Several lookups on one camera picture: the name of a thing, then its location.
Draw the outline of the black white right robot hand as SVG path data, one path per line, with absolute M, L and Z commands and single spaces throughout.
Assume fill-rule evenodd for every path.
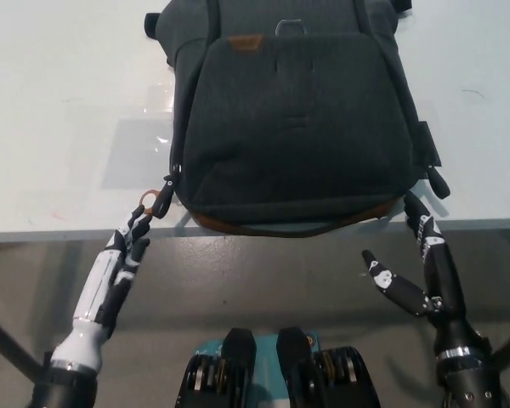
M 404 197 L 408 226 L 422 258 L 426 287 L 422 289 L 394 273 L 368 250 L 362 252 L 368 274 L 377 290 L 408 314 L 425 317 L 436 330 L 435 356 L 439 360 L 490 356 L 489 340 L 468 322 L 462 285 L 456 264 L 434 216 L 411 192 Z

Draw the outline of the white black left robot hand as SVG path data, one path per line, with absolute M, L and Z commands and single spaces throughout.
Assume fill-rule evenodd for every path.
M 54 349 L 52 367 L 97 375 L 102 348 L 111 338 L 139 266 L 150 244 L 152 216 L 140 205 L 117 227 L 94 260 L 78 299 L 72 328 Z

